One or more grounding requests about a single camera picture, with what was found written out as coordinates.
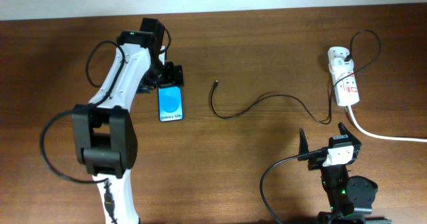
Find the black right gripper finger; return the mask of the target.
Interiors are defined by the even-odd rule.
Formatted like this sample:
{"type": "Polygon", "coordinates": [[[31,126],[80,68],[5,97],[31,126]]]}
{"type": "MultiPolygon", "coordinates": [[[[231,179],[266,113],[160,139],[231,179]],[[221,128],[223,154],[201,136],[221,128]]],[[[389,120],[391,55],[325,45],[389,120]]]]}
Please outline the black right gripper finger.
{"type": "Polygon", "coordinates": [[[356,140],[354,135],[346,128],[346,126],[342,123],[338,123],[338,129],[340,131],[340,135],[346,135],[351,140],[356,140]]]}
{"type": "Polygon", "coordinates": [[[299,130],[299,135],[300,135],[300,145],[299,145],[298,154],[306,155],[309,153],[308,142],[307,142],[304,130],[302,128],[300,128],[299,130]]]}

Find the blue Galaxy smartphone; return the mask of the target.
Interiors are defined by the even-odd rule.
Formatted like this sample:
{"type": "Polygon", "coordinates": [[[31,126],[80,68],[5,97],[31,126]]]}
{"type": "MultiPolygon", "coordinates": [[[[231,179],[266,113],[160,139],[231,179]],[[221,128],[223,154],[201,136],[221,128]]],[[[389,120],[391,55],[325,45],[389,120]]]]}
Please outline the blue Galaxy smartphone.
{"type": "Polygon", "coordinates": [[[158,89],[159,120],[181,121],[184,118],[183,99],[180,87],[158,89]]]}

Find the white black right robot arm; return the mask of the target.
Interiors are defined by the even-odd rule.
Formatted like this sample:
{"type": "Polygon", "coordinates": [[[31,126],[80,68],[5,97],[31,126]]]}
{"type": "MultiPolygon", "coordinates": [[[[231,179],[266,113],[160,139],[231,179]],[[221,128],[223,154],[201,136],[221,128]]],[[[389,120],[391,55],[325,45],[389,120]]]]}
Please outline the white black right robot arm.
{"type": "Polygon", "coordinates": [[[391,223],[385,217],[369,217],[378,184],[360,175],[349,176],[347,166],[357,159],[362,143],[343,123],[338,129],[340,134],[329,138],[328,146],[315,151],[309,150],[304,130],[300,129],[298,161],[307,161],[310,171],[320,170],[330,204],[329,212],[318,213],[316,223],[391,223]]]}

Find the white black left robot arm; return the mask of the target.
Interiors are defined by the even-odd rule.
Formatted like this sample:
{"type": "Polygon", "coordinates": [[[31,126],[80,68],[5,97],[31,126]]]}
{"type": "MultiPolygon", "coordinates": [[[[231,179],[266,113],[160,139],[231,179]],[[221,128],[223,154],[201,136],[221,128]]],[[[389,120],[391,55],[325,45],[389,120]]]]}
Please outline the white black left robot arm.
{"type": "Polygon", "coordinates": [[[77,160],[97,185],[106,223],[140,223],[133,203],[131,170],[137,136],[130,117],[134,97],[184,85],[181,65],[167,60],[158,19],[143,18],[137,31],[123,31],[113,45],[115,60],[98,92],[72,115],[77,160]]]}

